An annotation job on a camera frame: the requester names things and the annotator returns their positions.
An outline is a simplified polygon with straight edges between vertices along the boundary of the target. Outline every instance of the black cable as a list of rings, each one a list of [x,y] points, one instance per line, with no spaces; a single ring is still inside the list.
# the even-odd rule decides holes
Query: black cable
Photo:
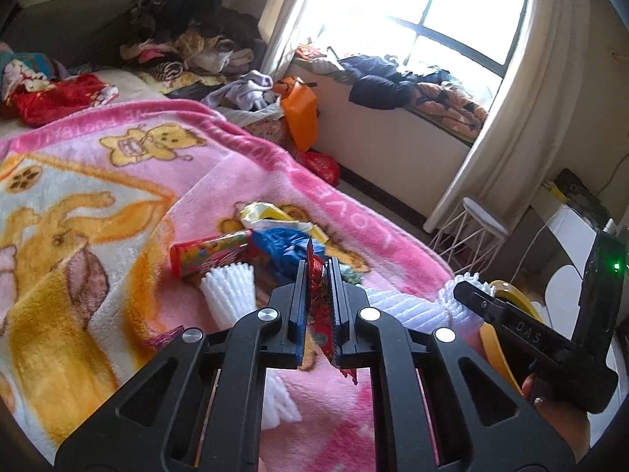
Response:
[[[601,193],[603,193],[603,190],[605,190],[606,187],[609,186],[609,184],[611,184],[611,182],[614,180],[614,176],[616,175],[618,169],[620,168],[620,165],[623,164],[623,162],[629,158],[629,153],[625,154],[622,159],[618,162],[618,164],[616,165],[616,168],[614,168],[614,172],[611,174],[611,177],[609,178],[609,181],[606,182],[603,187],[598,190],[598,193],[596,194],[596,196],[598,197]]]

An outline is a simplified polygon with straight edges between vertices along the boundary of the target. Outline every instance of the white curtain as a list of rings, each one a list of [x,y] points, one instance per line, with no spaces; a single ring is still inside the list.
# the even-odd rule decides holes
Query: white curtain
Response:
[[[282,78],[295,49],[305,38],[304,13],[309,0],[268,0],[258,28],[268,44],[261,71],[274,80]]]
[[[427,219],[428,232],[465,195],[485,200],[513,228],[561,145],[583,80],[589,0],[529,0],[526,15],[489,118]]]

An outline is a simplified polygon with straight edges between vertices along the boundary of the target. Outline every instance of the orange bag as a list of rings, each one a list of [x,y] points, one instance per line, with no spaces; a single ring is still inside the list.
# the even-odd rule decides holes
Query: orange bag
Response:
[[[280,103],[295,146],[300,151],[307,151],[317,138],[315,93],[297,76],[278,81],[273,91],[281,96]]]

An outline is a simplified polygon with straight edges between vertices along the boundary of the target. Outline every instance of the paw print design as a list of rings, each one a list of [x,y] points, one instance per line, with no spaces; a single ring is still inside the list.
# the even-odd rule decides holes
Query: paw print design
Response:
[[[32,165],[14,173],[6,184],[6,192],[15,194],[31,189],[42,176],[42,167]]]

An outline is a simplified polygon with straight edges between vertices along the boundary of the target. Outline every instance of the red candy wrapper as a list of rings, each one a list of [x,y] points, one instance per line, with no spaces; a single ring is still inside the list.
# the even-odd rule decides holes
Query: red candy wrapper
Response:
[[[313,242],[310,240],[306,249],[308,261],[308,320],[307,324],[313,333],[314,341],[330,362],[333,359],[332,349],[332,310],[329,306],[328,285],[323,277],[323,260],[315,255]],[[351,376],[354,385],[358,384],[356,369],[341,369],[343,376]]]
[[[235,262],[248,262],[258,253],[250,243],[251,233],[250,230],[244,230],[176,243],[171,246],[172,272],[179,278],[185,278]]]

